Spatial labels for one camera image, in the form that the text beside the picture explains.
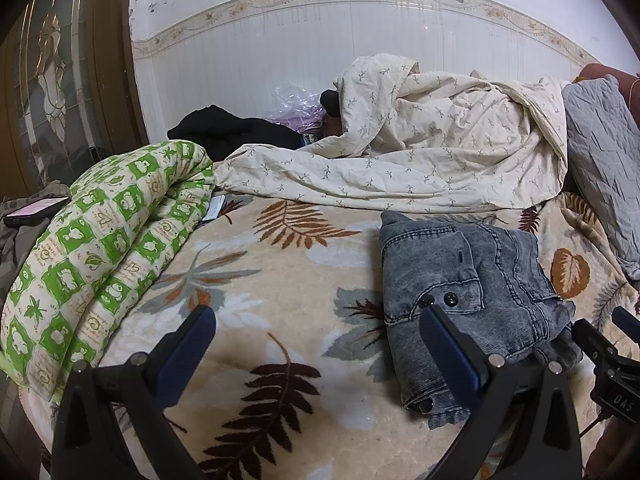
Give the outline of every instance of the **gray quilted pillow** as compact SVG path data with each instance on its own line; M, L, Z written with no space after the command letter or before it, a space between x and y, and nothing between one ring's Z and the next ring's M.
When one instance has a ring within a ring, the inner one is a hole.
M572 175L631 280L640 280L640 132L611 75L562 90Z

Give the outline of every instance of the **gray denim garment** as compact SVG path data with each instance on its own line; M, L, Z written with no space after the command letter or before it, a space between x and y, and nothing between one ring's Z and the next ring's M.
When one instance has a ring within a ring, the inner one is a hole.
M582 359L571 340L572 301L563 301L538 263L538 241L484 223L414 221L382 213L385 323L402 405L426 413L430 428L468 417L457 405L418 332L418 300L431 294L487 355L564 369ZM453 292L458 304L447 306Z

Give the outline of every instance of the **green checkered blanket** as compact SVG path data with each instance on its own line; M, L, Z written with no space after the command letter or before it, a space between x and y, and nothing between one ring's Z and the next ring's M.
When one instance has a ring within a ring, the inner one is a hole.
M0 320L0 367L58 400L73 362L92 365L207 211L212 162L192 142L114 155L71 187L36 242Z

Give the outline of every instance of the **clear plastic bag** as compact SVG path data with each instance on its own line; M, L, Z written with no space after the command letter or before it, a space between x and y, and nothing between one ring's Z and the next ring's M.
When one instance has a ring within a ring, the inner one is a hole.
M300 134L301 146L322 139L322 124L326 112L320 104L320 94L310 94L298 86L278 86L273 91L273 112L263 117Z

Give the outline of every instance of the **phone screen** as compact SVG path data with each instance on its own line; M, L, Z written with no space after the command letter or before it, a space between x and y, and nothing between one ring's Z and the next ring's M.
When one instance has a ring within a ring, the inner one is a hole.
M9 213L7 218L14 218L17 216L30 216L36 214L38 211L42 211L49 206L57 204L58 202L62 202L63 200L67 200L66 197L62 198L43 198L42 200L38 200L33 204L29 204L24 206L23 208L18 209L18 211L14 211L13 213Z

